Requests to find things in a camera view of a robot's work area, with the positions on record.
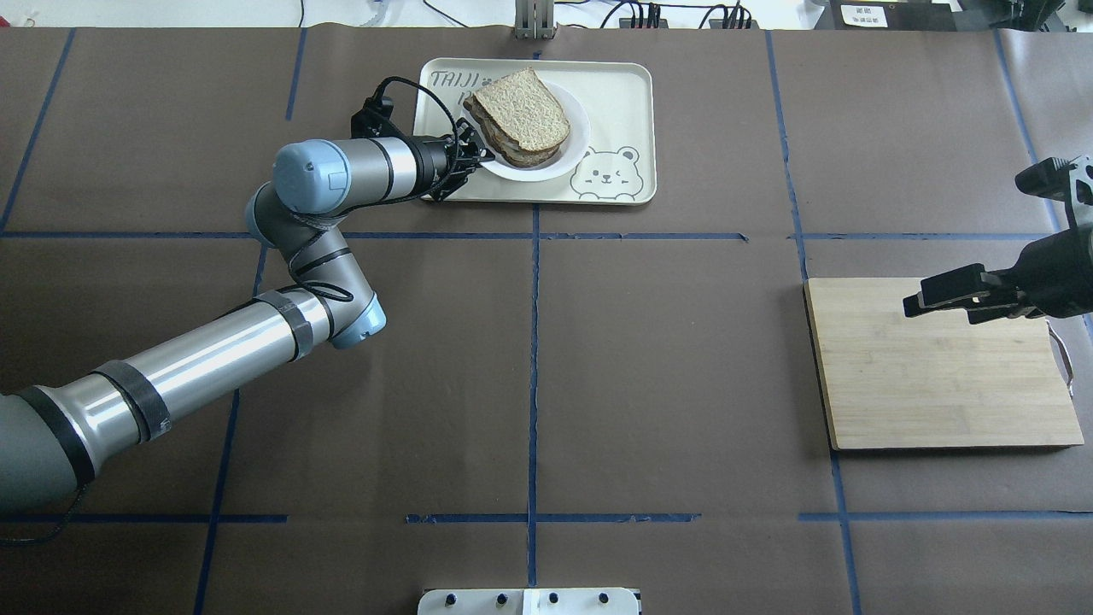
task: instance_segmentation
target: cartoon bear face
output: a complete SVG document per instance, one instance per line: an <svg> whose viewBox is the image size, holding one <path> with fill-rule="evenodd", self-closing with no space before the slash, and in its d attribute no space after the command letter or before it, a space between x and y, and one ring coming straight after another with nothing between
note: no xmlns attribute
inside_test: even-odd
<svg viewBox="0 0 1093 615"><path fill-rule="evenodd" d="M645 187L637 172L637 150L630 145L613 152L588 147L569 177L569 187L581 199L634 200Z"/></svg>

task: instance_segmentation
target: sandwich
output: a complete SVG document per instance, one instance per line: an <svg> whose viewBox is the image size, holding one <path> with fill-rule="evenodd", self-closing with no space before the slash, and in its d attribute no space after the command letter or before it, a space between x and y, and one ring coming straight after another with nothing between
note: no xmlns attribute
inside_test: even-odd
<svg viewBox="0 0 1093 615"><path fill-rule="evenodd" d="M561 103L530 68L478 90L463 107L493 150L520 168L546 162L569 135Z"/></svg>

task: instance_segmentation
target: label sticker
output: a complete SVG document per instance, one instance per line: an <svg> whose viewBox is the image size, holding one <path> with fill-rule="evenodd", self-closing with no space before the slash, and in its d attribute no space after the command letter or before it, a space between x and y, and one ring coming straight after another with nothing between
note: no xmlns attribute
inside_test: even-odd
<svg viewBox="0 0 1093 615"><path fill-rule="evenodd" d="M884 7L856 7L843 4L843 23L859 27L888 27Z"/></svg>

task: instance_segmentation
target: white bracket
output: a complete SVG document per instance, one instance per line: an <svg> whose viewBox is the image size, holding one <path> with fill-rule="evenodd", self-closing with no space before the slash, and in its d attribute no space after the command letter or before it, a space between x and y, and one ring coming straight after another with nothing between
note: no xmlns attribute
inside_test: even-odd
<svg viewBox="0 0 1093 615"><path fill-rule="evenodd" d="M640 615L640 595L625 588L430 590L418 615Z"/></svg>
<svg viewBox="0 0 1093 615"><path fill-rule="evenodd" d="M554 38L554 0L516 0L517 38Z"/></svg>

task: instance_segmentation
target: blue joint cap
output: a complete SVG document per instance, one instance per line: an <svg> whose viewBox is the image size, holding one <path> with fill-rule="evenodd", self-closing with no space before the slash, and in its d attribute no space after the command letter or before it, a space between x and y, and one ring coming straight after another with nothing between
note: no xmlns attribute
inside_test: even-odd
<svg viewBox="0 0 1093 615"><path fill-rule="evenodd" d="M328 213L345 200L350 166L341 149L322 139L281 147L273 162L273 188L289 209Z"/></svg>
<svg viewBox="0 0 1093 615"><path fill-rule="evenodd" d="M266 238L261 229L258 227L258 220L255 217L255 203L258 202L258 194L262 193L262 190L269 188L270 182L266 181L257 190L255 190L254 196L247 201L247 206L243 209L243 218L247 222L247 232L250 236L255 237L266 247L275 247L273 241Z"/></svg>
<svg viewBox="0 0 1093 615"><path fill-rule="evenodd" d="M330 344L339 351L344 351L376 335L385 326L387 326L387 315L384 315L384 309L379 305L379 295L374 295L364 312L353 321L353 324L336 335Z"/></svg>

